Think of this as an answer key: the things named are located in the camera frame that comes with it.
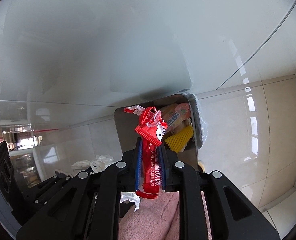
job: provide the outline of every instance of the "red snack wrapper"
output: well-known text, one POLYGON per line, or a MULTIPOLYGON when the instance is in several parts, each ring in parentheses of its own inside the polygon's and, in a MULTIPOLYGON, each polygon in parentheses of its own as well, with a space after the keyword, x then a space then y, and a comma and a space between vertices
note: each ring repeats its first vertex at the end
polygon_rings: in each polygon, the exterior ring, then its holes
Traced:
POLYGON ((161 186, 160 167, 157 154, 157 146, 161 145, 161 139, 167 129, 167 123, 161 118, 161 111, 154 106, 143 108, 133 106, 125 108, 124 112, 139 115, 139 125, 135 131, 143 138, 142 164, 144 171, 144 192, 136 194, 143 198, 154 199, 158 196, 161 186))

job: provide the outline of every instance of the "white wall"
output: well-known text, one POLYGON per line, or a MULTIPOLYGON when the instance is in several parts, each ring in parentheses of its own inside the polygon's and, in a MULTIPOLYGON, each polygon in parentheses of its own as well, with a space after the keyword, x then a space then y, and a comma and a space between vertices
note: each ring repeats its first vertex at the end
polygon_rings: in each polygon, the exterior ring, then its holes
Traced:
POLYGON ((296 74, 296 5, 267 43, 221 88, 291 74, 296 74))
POLYGON ((275 226, 280 238, 283 239, 296 224, 296 191, 263 214, 275 226))
POLYGON ((78 127, 38 133, 40 145, 34 148, 35 162, 40 175, 45 179, 55 175, 55 169, 76 174, 71 165, 83 160, 93 160, 96 155, 110 155, 117 162, 122 151, 113 116, 93 119, 89 124, 78 127))
POLYGON ((35 130, 68 127, 109 116, 117 107, 28 102, 28 121, 35 130))
MULTIPOLYGON (((101 116, 109 107, 181 90, 211 91, 255 53, 293 4, 294 0, 1 0, 0 100, 90 105, 95 106, 90 115, 101 116), (19 90, 21 96, 14 93, 19 90)), ((289 65, 292 56, 291 68, 296 67, 296 7, 284 25, 285 30, 282 25, 273 36, 275 41, 260 50, 267 52, 255 55, 259 67, 250 66, 254 57, 247 63, 249 79, 284 75, 288 69, 280 63, 289 65), (291 44, 282 40, 282 33, 289 35, 291 44), (276 71, 263 75, 262 62, 276 71)), ((70 106, 55 108, 74 112, 70 106)), ((80 117, 64 119, 76 123, 80 117)))

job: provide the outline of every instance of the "pink towel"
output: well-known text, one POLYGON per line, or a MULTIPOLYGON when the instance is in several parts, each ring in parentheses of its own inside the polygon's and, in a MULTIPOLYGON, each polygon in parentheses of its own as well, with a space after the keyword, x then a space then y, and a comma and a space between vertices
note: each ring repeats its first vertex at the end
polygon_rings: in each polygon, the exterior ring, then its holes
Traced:
MULTIPOLYGON (((204 194, 203 204, 206 207, 204 194)), ((140 198, 139 210, 133 206, 119 223, 120 240, 174 240, 179 239, 179 193, 160 191, 156 199, 140 198)), ((210 223, 205 208, 208 239, 210 223)))

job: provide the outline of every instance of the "trash bin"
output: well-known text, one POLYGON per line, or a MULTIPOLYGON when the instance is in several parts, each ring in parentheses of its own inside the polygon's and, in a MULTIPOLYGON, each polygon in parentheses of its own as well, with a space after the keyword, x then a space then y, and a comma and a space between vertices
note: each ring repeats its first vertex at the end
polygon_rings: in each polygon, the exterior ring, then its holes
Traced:
MULTIPOLYGON (((199 124, 200 118, 195 96, 193 94, 175 94, 139 105, 144 108, 155 106, 157 109, 160 109, 164 106, 168 106, 174 103, 189 104, 191 111, 191 122, 194 131, 192 140, 188 142, 183 152, 178 153, 178 158, 179 160, 190 164, 192 167, 198 170, 198 148, 200 148, 202 145, 202 132, 201 125, 199 124)), ((138 125, 139 117, 135 114, 125 113, 124 107, 120 107, 115 110, 114 118, 122 152, 134 149, 136 146, 137 138, 139 136, 135 132, 135 128, 138 125)))

